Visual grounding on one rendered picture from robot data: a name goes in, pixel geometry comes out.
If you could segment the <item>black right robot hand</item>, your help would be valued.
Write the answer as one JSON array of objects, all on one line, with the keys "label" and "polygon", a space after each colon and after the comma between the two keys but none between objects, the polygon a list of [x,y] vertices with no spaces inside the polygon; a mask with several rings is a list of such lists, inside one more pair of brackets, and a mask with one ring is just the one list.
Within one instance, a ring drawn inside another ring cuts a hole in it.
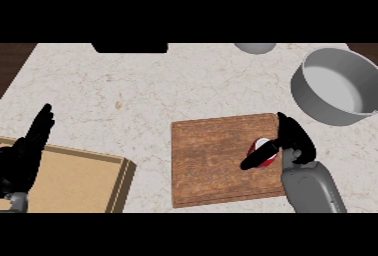
[{"label": "black right robot hand", "polygon": [[[282,112],[278,113],[278,137],[272,140],[282,154],[282,168],[309,164],[316,158],[316,147],[298,122]],[[241,169],[248,170],[248,156],[241,162]]]}]

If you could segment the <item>brown wooden cutting board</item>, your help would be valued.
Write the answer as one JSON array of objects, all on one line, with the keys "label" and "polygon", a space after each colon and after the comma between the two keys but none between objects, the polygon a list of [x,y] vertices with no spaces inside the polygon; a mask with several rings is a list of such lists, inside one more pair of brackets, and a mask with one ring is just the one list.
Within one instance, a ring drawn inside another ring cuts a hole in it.
[{"label": "brown wooden cutting board", "polygon": [[281,162],[242,170],[254,141],[278,136],[273,113],[171,124],[171,197],[176,208],[282,196]]}]

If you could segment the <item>grey round bowl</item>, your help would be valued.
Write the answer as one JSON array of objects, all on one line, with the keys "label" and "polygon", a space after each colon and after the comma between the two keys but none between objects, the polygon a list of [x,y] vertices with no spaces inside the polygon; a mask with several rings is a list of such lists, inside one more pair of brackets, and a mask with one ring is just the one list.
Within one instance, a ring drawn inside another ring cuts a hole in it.
[{"label": "grey round bowl", "polygon": [[235,46],[248,54],[261,55],[273,50],[275,43],[236,43]]}]

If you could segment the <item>grey metal pot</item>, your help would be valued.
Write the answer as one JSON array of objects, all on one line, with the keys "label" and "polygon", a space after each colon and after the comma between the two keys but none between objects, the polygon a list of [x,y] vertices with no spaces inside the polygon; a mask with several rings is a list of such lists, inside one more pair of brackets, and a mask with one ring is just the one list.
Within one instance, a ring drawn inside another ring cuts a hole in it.
[{"label": "grey metal pot", "polygon": [[319,48],[292,75],[291,94],[316,121],[348,126],[378,115],[378,66],[350,50]]}]

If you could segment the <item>open pale wooden drawer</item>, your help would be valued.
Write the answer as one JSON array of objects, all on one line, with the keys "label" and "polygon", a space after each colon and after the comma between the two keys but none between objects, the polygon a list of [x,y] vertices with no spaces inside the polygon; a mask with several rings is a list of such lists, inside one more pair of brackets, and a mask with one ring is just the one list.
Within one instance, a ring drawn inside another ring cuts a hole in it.
[{"label": "open pale wooden drawer", "polygon": [[121,213],[136,164],[124,157],[47,145],[30,213]]}]

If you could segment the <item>black appliance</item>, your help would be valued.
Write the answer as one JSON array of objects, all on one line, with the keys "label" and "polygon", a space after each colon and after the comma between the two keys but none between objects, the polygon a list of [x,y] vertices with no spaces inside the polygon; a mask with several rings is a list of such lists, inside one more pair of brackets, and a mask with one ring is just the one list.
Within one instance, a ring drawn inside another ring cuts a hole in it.
[{"label": "black appliance", "polygon": [[93,43],[99,53],[165,53],[167,43]]}]

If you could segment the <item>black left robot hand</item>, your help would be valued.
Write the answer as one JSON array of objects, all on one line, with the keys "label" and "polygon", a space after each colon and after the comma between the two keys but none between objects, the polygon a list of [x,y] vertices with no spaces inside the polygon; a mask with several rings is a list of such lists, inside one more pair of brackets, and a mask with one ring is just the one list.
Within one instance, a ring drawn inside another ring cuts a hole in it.
[{"label": "black left robot hand", "polygon": [[12,146],[0,147],[0,198],[16,192],[27,193],[32,188],[53,125],[52,105],[46,104],[27,135]]}]

